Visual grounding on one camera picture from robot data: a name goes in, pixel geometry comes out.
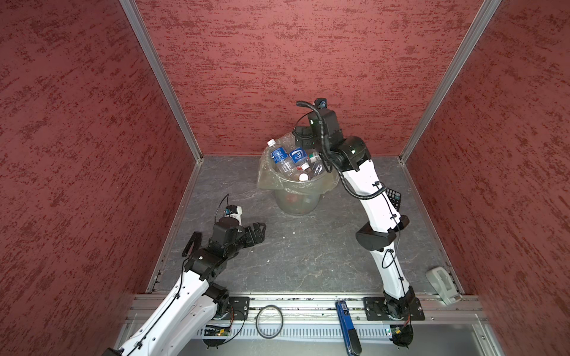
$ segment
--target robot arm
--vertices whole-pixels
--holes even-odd
[[[198,249],[202,235],[192,235],[182,257],[188,256],[191,247],[193,251],[174,288],[137,333],[119,350],[107,349],[103,356],[177,355],[204,324],[228,312],[229,293],[214,279],[240,249],[265,239],[265,224],[243,227],[241,213],[241,207],[227,206],[205,248]]]
[[[327,109],[327,100],[317,99],[315,105],[298,101],[297,106],[312,110],[308,114],[310,130],[295,128],[298,145],[316,149],[325,164],[328,162],[338,171],[346,191],[360,200],[368,215],[369,222],[356,232],[356,239],[371,252],[380,271],[386,312],[395,320],[409,316],[409,305],[416,295],[404,277],[394,249],[396,232],[409,224],[408,217],[400,215],[386,196],[386,187],[378,180],[370,152],[362,139],[343,137],[335,112]],[[307,131],[312,135],[298,134]]]

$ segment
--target mounting plate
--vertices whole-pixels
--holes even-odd
[[[364,311],[366,312],[366,319],[369,321],[395,321],[391,319],[384,308],[385,298],[383,297],[364,297]],[[424,310],[418,298],[414,298],[410,303],[410,320],[423,321],[426,320]]]
[[[249,312],[249,297],[232,297],[230,296],[230,306],[234,308],[234,320],[243,320],[244,317],[247,319],[247,314]],[[221,318],[221,320],[230,320],[230,313]]]

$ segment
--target textured red wall panel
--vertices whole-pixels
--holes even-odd
[[[570,349],[569,18],[503,0],[408,161],[512,356]]]
[[[481,0],[139,0],[200,148],[260,153],[329,99],[346,134],[398,155]]]
[[[118,1],[3,2],[0,28],[0,354],[99,354],[192,155]]]

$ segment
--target blue bottle label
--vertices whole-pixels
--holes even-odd
[[[297,148],[291,152],[291,158],[293,159],[293,163],[297,164],[297,162],[307,158],[307,152],[302,148]]]
[[[279,147],[275,151],[271,152],[271,158],[273,158],[277,164],[287,158],[287,152],[285,152],[285,149],[283,147]]]

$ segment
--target clear plastic bottle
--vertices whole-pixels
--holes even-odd
[[[291,152],[293,152],[297,146],[295,146],[295,137],[293,136],[293,138],[290,140],[288,137],[286,137],[285,140],[281,140],[283,142],[283,148],[285,148],[285,151],[289,152],[289,154],[291,154]]]
[[[317,152],[309,154],[309,162],[311,164],[311,173],[313,177],[316,177],[317,175],[324,172],[323,161]]]
[[[291,159],[293,160],[295,166],[299,167],[303,163],[307,162],[309,157],[304,149],[296,148],[293,151],[291,151]]]
[[[273,139],[267,142],[267,146],[269,146],[271,158],[273,158],[273,161],[277,166],[277,170],[285,177],[291,178],[297,171],[291,157],[289,157],[285,149],[282,146],[279,146]]]

